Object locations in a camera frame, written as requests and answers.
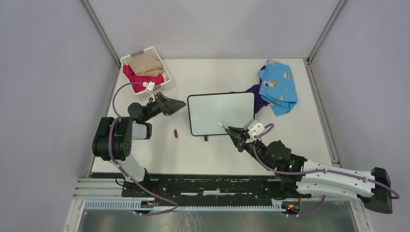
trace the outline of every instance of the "red object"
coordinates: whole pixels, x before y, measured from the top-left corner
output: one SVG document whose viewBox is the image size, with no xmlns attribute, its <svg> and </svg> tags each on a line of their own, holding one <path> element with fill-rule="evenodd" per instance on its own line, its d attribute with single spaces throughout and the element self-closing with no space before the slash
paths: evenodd
<svg viewBox="0 0 410 232">
<path fill-rule="evenodd" d="M 164 82 L 164 77 L 162 75 L 159 76 L 137 76 L 135 73 L 132 71 L 131 67 L 129 65 L 124 65 L 124 68 L 122 69 L 122 72 L 124 75 L 128 78 L 130 82 L 150 82 L 153 81 L 155 82 L 155 85 L 159 85 Z M 132 88 L 134 89 L 135 93 L 141 92 L 145 90 L 145 87 L 142 85 L 132 85 Z"/>
</svg>

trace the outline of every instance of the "beige cloth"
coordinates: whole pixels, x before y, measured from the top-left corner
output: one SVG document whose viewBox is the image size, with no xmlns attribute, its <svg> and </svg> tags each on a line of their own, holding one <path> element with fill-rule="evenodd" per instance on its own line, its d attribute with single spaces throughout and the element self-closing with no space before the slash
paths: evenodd
<svg viewBox="0 0 410 232">
<path fill-rule="evenodd" d="M 128 64 L 137 76 L 158 76 L 164 68 L 159 58 L 145 53 L 132 59 Z"/>
</svg>

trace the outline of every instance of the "wall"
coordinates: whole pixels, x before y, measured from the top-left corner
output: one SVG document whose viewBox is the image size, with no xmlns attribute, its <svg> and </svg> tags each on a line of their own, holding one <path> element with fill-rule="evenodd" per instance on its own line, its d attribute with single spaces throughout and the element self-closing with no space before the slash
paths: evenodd
<svg viewBox="0 0 410 232">
<path fill-rule="evenodd" d="M 337 0 L 89 0 L 120 57 L 305 58 Z"/>
<path fill-rule="evenodd" d="M 61 231 L 116 67 L 80 1 L 0 4 L 0 231 Z"/>
<path fill-rule="evenodd" d="M 408 231 L 410 1 L 348 1 L 313 70 L 347 168 L 387 169 L 402 198 L 368 211 L 373 231 Z"/>
</svg>

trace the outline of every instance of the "laundry basket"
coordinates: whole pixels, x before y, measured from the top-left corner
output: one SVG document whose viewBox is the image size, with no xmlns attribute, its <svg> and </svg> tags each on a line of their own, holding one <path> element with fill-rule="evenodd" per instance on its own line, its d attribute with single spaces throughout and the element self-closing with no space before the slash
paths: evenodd
<svg viewBox="0 0 410 232">
<path fill-rule="evenodd" d="M 171 76 L 169 75 L 164 63 L 162 62 L 160 56 L 157 53 L 157 50 L 155 50 L 154 47 L 149 47 L 149 48 L 144 49 L 143 51 L 135 52 L 133 54 L 122 57 L 120 59 L 121 66 L 124 67 L 124 65 L 128 64 L 131 61 L 132 58 L 134 58 L 138 55 L 141 55 L 143 53 L 145 53 L 149 56 L 156 57 L 156 58 L 160 59 L 162 65 L 164 66 L 164 70 L 162 72 L 162 76 L 164 77 L 164 82 L 159 84 L 159 85 L 156 85 L 154 87 L 154 94 L 157 94 L 159 92 L 165 92 L 169 89 L 172 89 Z M 140 92 L 136 93 L 134 91 L 134 89 L 132 88 L 132 85 L 130 85 L 130 88 L 131 88 L 131 91 L 138 97 L 138 99 L 140 101 L 143 101 L 143 100 L 148 99 L 148 98 L 151 97 L 151 95 L 146 90 L 143 90 L 143 91 L 140 91 Z"/>
</svg>

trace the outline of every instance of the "folded clothes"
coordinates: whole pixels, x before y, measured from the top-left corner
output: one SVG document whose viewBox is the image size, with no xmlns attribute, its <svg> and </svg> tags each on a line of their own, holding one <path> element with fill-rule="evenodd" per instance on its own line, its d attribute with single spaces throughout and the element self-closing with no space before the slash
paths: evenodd
<svg viewBox="0 0 410 232">
<path fill-rule="evenodd" d="M 263 82 L 259 93 L 271 105 L 273 113 L 276 116 L 289 113 L 297 103 L 291 68 L 268 59 L 265 70 L 258 75 Z"/>
<path fill-rule="evenodd" d="M 249 89 L 246 90 L 246 92 L 252 92 L 255 95 L 255 100 L 253 102 L 254 107 L 253 107 L 253 112 L 256 114 L 259 112 L 262 107 L 267 106 L 269 103 L 266 102 L 265 100 L 262 99 L 261 94 L 259 93 L 259 89 L 261 88 L 262 80 L 259 78 L 259 84 L 258 85 L 253 85 Z"/>
<path fill-rule="evenodd" d="M 159 85 L 164 82 L 164 77 L 162 75 L 158 76 L 137 76 L 135 73 L 132 71 L 131 67 L 129 65 L 124 65 L 124 68 L 122 69 L 122 72 L 124 75 L 128 78 L 130 82 L 150 82 L 153 81 L 155 82 L 155 85 Z M 135 93 L 141 92 L 145 90 L 145 87 L 142 85 L 132 85 L 132 88 L 134 89 Z"/>
<path fill-rule="evenodd" d="M 137 76 L 158 76 L 164 68 L 159 58 L 145 53 L 133 58 L 128 64 Z"/>
</svg>

